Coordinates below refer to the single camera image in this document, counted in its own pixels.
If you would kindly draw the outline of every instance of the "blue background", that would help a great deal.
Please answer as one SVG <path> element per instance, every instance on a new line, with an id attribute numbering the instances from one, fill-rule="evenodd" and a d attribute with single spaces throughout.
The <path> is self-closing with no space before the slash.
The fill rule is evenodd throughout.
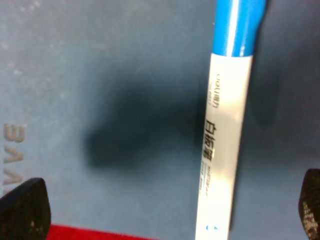
<path id="1" fill-rule="evenodd" d="M 194 239 L 215 4 L 0 2 L 0 120 L 26 126 L 22 143 L 0 137 L 1 158 L 3 146 L 24 153 L 0 168 L 46 180 L 53 223 Z M 318 9 L 268 7 L 231 240 L 306 238 L 298 199 L 320 166 Z"/>

